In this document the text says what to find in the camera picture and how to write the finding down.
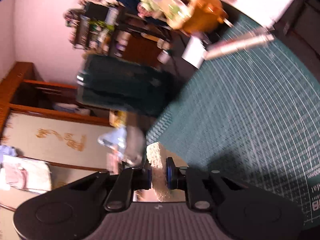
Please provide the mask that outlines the white pen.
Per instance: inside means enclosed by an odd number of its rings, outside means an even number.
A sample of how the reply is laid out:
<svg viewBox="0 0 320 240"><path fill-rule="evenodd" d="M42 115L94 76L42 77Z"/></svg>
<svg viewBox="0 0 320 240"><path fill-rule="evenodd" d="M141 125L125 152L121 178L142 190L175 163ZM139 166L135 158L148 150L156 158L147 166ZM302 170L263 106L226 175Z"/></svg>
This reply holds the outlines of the white pen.
<svg viewBox="0 0 320 240"><path fill-rule="evenodd" d="M265 45L275 39L272 34L261 34L243 39L230 40L220 45L215 45L204 54L204 60L211 60L224 55L239 52L259 45Z"/></svg>

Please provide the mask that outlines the light green bag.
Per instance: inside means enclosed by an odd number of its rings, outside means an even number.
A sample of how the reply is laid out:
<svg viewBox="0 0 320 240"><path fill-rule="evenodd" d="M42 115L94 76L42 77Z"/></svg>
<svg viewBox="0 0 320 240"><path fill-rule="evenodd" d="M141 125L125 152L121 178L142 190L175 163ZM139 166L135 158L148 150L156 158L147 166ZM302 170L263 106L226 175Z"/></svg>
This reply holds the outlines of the light green bag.
<svg viewBox="0 0 320 240"><path fill-rule="evenodd" d="M140 0L137 5L137 9L138 16L140 18L151 17L154 19L159 19L163 15L163 12L154 0Z"/></svg>

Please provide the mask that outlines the orange pig teapot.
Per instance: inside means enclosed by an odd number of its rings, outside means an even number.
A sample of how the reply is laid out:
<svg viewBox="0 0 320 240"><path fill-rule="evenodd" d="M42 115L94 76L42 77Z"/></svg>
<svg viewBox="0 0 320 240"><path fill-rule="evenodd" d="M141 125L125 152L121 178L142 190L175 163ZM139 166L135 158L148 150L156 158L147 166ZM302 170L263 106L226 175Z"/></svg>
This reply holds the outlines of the orange pig teapot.
<svg viewBox="0 0 320 240"><path fill-rule="evenodd" d="M227 20L220 0L152 0L167 19L171 29L188 35L211 32Z"/></svg>

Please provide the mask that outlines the beige oval sponge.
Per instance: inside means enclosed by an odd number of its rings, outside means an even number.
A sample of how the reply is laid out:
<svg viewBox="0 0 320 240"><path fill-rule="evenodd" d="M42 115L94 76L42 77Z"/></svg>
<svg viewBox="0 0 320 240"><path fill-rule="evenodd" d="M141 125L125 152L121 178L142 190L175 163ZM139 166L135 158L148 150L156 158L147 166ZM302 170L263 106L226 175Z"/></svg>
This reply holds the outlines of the beige oval sponge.
<svg viewBox="0 0 320 240"><path fill-rule="evenodd" d="M171 157L176 167L188 167L188 164L176 153L167 150L160 142L147 146L146 156L152 169L152 189L158 201L185 202L184 191L168 188L166 159Z"/></svg>

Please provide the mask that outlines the green cutting mat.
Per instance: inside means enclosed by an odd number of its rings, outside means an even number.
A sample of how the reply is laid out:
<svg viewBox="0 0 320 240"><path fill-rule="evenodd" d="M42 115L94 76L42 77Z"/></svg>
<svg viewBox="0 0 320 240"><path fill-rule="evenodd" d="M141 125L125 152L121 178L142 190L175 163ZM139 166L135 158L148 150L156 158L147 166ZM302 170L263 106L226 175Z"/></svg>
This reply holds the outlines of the green cutting mat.
<svg viewBox="0 0 320 240"><path fill-rule="evenodd" d="M319 224L319 83L280 40L205 61L147 142L290 199L306 228Z"/></svg>

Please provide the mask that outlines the blue hat white teapot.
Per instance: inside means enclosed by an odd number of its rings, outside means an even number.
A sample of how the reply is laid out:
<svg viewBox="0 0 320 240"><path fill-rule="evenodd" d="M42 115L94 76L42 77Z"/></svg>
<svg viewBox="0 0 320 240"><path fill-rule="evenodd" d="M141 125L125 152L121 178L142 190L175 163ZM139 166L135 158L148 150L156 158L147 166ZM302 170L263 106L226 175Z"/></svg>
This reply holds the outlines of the blue hat white teapot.
<svg viewBox="0 0 320 240"><path fill-rule="evenodd" d="M146 138L143 131L135 126L121 125L98 138L99 144L110 148L113 153L130 167L144 164L146 159Z"/></svg>

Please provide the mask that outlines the white card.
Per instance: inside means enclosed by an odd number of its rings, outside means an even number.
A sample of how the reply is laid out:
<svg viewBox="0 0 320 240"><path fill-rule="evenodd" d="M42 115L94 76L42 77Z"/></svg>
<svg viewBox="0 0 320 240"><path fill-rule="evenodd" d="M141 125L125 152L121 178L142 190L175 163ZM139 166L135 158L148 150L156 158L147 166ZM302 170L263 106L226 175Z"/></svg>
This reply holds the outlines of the white card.
<svg viewBox="0 0 320 240"><path fill-rule="evenodd" d="M198 37L192 36L182 54L182 59L199 69L204 61L205 52L206 49L202 40Z"/></svg>

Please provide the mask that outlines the white bowl red rim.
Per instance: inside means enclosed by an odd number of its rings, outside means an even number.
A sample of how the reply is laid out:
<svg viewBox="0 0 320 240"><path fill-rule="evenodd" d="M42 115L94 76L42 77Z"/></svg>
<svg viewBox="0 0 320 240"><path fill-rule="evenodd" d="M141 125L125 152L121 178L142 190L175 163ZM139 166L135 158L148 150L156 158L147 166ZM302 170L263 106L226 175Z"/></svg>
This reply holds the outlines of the white bowl red rim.
<svg viewBox="0 0 320 240"><path fill-rule="evenodd" d="M159 202L154 189L137 190L133 194L134 202Z"/></svg>

